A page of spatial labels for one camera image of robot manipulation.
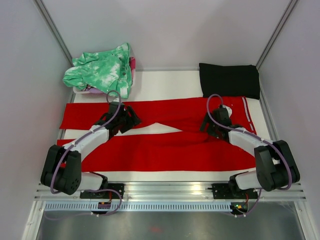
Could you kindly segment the white laundry basket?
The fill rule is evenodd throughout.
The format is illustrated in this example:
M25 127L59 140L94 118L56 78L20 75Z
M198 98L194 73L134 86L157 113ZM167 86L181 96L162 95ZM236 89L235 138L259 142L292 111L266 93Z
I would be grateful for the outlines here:
M136 82L136 70L134 72L131 72L131 77L132 77L131 88L133 88ZM75 94L89 94L88 92L85 92L86 89L79 90L76 87L73 87L72 90Z

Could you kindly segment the pink garment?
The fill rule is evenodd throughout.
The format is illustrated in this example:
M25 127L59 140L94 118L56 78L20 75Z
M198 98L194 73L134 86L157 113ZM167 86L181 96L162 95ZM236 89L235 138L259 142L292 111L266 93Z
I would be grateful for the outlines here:
M129 59L130 70L133 73L136 70L136 58L131 56Z

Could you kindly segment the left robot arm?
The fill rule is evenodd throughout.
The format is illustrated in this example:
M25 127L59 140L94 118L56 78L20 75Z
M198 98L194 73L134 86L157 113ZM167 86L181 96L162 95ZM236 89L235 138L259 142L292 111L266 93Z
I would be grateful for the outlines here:
M52 194L73 195L85 177L91 193L105 198L109 193L108 178L101 174L83 173L82 162L96 148L107 143L118 133L125 133L141 123L130 105L121 102L108 104L108 111L77 139L62 146L52 145L47 152L40 183Z

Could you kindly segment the right frame post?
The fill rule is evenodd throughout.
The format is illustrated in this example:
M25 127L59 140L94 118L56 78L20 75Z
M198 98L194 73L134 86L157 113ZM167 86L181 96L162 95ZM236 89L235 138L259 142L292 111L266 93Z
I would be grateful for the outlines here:
M274 31L272 32L265 48L263 49L257 63L256 68L259 71L259 69L262 67L264 61L266 60L268 54L270 53L272 47L274 46L276 40L278 39L279 35L282 33L282 30L284 29L286 23L288 22L291 14L295 10L297 4L299 3L299 0L290 0L281 15Z

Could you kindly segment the frame post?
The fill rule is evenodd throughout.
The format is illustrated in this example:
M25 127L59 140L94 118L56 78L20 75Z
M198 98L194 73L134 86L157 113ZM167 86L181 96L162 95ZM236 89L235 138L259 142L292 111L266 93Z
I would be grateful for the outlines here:
M278 39L279 35L282 33L282 30L284 29L286 23L288 22L291 14L295 10L297 4L299 3L299 0L290 0L281 15L274 31L272 32L265 48L263 49L257 63L256 68L259 71L259 69L262 67L264 61L266 60L268 54L270 53L272 47L274 46L276 40Z
M72 55L63 40L62 35L60 34L53 18L51 17L51 14L49 10L47 9L45 3L43 0L34 0L33 1L39 10L44 22L46 23L47 27L49 28L50 32L52 33L53 37L55 38L57 44L59 45L60 49L63 52L64 57L67 59L68 63L72 65Z

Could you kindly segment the lilac garment in basket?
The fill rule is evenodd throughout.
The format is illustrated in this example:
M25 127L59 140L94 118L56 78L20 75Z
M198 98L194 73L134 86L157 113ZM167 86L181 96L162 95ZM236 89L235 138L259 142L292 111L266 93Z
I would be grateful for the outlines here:
M89 93L89 94L97 94L97 95L103 95L103 94L105 94L103 91L101 91L101 90L99 90L99 89L97 89L97 88L95 88L95 87L87 87L87 88L85 89L85 92L86 92L86 93Z

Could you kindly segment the left frame post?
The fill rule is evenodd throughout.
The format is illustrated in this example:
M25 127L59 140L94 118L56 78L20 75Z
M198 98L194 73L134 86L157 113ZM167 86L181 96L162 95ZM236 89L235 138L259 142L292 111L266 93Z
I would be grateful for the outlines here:
M72 55L63 40L62 35L60 34L53 18L51 17L51 14L49 10L47 9L45 3L43 0L34 0L33 1L39 10L44 22L46 23L47 27L49 28L50 32L52 33L53 37L55 38L57 44L59 45L60 49L63 52L64 57L67 59L68 63L72 65Z

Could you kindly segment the green tie-dye garment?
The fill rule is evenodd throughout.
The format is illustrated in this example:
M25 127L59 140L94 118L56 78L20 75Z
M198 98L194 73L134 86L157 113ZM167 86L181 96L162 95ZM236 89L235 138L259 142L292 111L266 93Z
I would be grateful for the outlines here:
M128 99L132 88L132 71L130 67L131 46L120 46L101 52L83 52L72 59L73 67L66 70L63 83L83 91L88 87L115 97L116 91L122 99Z

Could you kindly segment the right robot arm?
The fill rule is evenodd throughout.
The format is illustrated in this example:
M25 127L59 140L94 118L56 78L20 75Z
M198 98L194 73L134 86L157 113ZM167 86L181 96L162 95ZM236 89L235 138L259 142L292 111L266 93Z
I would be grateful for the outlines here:
M236 146L255 160L255 170L232 175L228 193L240 198L246 190L288 190L301 179L300 171L288 143L284 140L265 140L239 124L232 124L224 105L207 112L200 131Z

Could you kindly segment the folded black trousers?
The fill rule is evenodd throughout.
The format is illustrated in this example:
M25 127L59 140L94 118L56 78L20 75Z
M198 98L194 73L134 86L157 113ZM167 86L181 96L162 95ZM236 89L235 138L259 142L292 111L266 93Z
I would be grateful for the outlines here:
M221 66L200 63L199 79L204 98L218 94L221 97L260 99L259 72L254 65Z

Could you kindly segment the red trousers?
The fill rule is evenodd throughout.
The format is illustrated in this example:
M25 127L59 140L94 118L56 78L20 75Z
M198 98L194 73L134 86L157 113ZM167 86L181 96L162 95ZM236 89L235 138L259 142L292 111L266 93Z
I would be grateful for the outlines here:
M220 99L203 97L129 101L138 129L161 124L177 132L125 134L100 145L82 162L83 172L239 171L255 167L245 150L200 131L207 110Z

